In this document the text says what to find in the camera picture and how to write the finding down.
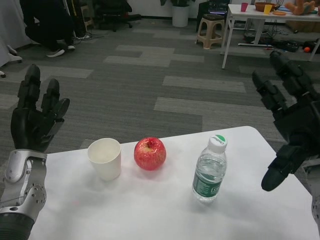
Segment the plastic bottle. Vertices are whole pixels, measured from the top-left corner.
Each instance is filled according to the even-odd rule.
[[[227,144],[222,135],[213,135],[198,158],[192,189],[200,202],[210,203],[217,197],[227,170]]]

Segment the plastic stool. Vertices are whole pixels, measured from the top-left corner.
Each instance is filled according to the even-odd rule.
[[[206,33],[201,33],[203,24],[206,24]],[[217,24],[221,25],[221,35],[216,34]],[[222,43],[225,31],[225,18],[218,14],[205,14],[203,15],[198,35],[196,37],[196,44],[198,41],[203,42],[204,49],[210,49],[212,44]]]

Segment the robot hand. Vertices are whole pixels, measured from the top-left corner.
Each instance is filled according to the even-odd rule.
[[[287,141],[276,153],[261,186],[272,191],[302,166],[313,198],[312,214],[320,233],[320,94],[302,68],[280,52],[270,54],[270,63],[296,103],[288,107],[277,86],[262,80],[255,71],[252,73],[261,101],[272,111],[273,123]]]
[[[27,240],[46,203],[46,159],[43,152],[64,123],[70,100],[59,101],[59,82],[52,79],[40,96],[40,69],[32,65],[21,82],[19,102],[13,110],[11,134],[16,150],[9,156],[0,199],[0,239]]]
[[[19,102],[13,110],[11,134],[16,149],[44,152],[64,123],[70,100],[59,101],[59,82],[52,79],[43,95],[42,112],[36,109],[40,95],[40,69],[32,65],[21,82]]]

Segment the cup rim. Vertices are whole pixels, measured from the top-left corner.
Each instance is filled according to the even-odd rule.
[[[101,140],[112,140],[112,141],[114,141],[114,142],[116,142],[116,143],[118,144],[118,146],[119,146],[119,151],[117,152],[116,157],[115,157],[114,159],[112,159],[112,160],[110,160],[110,161],[106,161],[106,162],[96,162],[96,161],[93,161],[93,160],[89,157],[89,148],[90,148],[93,144],[95,144],[96,142],[101,141]],[[121,144],[120,144],[120,142],[118,142],[118,141],[115,140],[114,138],[104,137],[104,138],[100,138],[100,139],[98,139],[98,140],[95,140],[93,143],[90,144],[90,146],[87,148],[86,156],[87,156],[87,158],[89,159],[89,161],[92,162],[92,163],[95,163],[95,164],[107,164],[107,163],[110,163],[110,162],[113,162],[114,160],[116,160],[120,153],[121,153]]]

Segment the white paper cup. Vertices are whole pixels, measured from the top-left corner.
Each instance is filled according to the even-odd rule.
[[[93,142],[87,156],[97,175],[105,181],[115,179],[121,172],[120,143],[112,138],[102,138]]]

